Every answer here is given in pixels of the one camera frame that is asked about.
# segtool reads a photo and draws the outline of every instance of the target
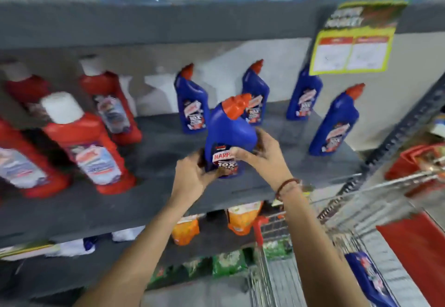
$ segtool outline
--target price tag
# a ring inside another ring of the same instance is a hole
[[[359,1],[340,5],[315,40],[309,74],[386,70],[405,1]]]

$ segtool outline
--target blue bottle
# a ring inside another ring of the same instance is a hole
[[[207,92],[191,80],[193,66],[185,66],[175,80],[179,117],[186,134],[205,130],[210,118]]]
[[[309,75],[309,64],[300,72],[292,93],[286,118],[288,120],[307,120],[320,95],[323,83],[318,75]]]
[[[362,251],[344,255],[366,298],[376,307],[398,307],[374,263]]]
[[[312,156],[332,155],[359,119],[354,100],[362,95],[364,83],[349,87],[332,101],[326,117],[309,146]]]
[[[220,178],[238,176],[242,173],[243,163],[229,152],[231,147],[252,151],[257,143],[255,129],[241,115],[252,96],[242,94],[232,96],[212,110],[208,121],[208,134],[204,156],[207,171],[223,167],[230,172]]]
[[[242,93],[252,95],[252,100],[243,114],[243,118],[251,125],[263,123],[269,86],[258,74],[263,67],[263,59],[253,63],[242,77]]]

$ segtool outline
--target person's right arm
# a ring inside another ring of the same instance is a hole
[[[276,192],[293,176],[278,141],[264,130],[259,130],[259,137],[264,147],[262,156],[237,147],[231,152],[252,165]],[[300,186],[290,182],[280,195],[308,307],[369,307],[348,263],[332,245]]]

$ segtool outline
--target person's left hand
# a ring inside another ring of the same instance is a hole
[[[224,175],[223,169],[205,172],[199,167],[201,152],[196,151],[176,163],[175,180],[170,200],[183,209],[189,209],[203,194],[205,188],[218,177]]]

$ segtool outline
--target person's right hand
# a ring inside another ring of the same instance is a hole
[[[278,141],[261,128],[257,133],[264,149],[260,155],[255,156],[239,147],[232,147],[230,152],[236,158],[249,163],[269,183],[272,190],[277,191],[281,184],[293,176],[286,165]]]

